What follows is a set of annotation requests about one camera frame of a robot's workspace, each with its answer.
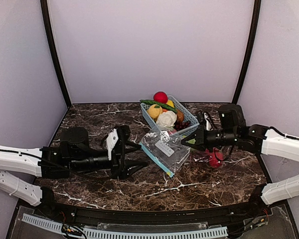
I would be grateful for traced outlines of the red toy apple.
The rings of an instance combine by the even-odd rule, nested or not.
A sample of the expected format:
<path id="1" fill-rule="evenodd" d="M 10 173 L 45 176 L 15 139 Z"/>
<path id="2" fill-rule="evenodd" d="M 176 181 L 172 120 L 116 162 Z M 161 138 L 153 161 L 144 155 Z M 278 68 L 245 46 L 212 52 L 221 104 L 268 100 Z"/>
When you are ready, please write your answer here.
<path id="1" fill-rule="evenodd" d="M 219 168 L 222 166 L 222 162 L 224 161 L 224 155 L 223 152 L 220 149 L 214 148 L 213 152 L 207 152 L 209 155 L 209 166 L 211 168 Z"/>

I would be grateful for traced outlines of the clear zip bag blue zipper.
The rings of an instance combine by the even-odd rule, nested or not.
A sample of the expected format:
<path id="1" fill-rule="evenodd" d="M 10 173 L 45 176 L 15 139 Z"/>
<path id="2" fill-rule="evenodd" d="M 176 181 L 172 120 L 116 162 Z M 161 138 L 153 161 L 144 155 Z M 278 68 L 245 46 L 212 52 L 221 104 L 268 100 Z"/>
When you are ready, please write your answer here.
<path id="1" fill-rule="evenodd" d="M 208 149 L 205 151 L 192 150 L 191 159 L 205 166 L 217 169 L 223 165 L 225 157 L 222 150 L 213 148 L 212 152 Z"/>

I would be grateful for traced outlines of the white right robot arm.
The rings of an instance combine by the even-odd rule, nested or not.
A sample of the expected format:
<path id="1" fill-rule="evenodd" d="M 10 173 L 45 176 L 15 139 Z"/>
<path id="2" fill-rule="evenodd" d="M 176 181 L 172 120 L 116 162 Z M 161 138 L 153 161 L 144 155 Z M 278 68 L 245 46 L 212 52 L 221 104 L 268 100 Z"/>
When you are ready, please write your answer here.
<path id="1" fill-rule="evenodd" d="M 240 150 L 253 154 L 273 155 L 299 162 L 299 137 L 284 134 L 272 126 L 254 124 L 215 130 L 206 130 L 199 126 L 193 133 L 182 139 L 181 143 L 200 151 L 236 146 Z M 280 182 L 257 186 L 250 201 L 271 205 L 297 196 L 299 196 L 299 174 Z"/>

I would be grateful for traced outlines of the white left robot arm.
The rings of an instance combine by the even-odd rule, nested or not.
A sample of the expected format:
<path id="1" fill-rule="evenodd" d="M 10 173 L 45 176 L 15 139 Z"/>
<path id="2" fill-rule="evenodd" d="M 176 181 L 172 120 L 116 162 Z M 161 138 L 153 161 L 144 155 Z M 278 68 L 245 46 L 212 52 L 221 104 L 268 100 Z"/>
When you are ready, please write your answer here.
<path id="1" fill-rule="evenodd" d="M 52 206 L 55 203 L 53 190 L 28 184 L 12 172 L 46 179 L 64 179 L 73 174 L 97 182 L 124 180 L 147 167 L 147 162 L 125 159 L 126 154 L 140 148 L 123 140 L 108 151 L 94 150 L 82 142 L 68 141 L 59 147 L 33 149 L 0 145 L 0 189 L 35 207 Z"/>

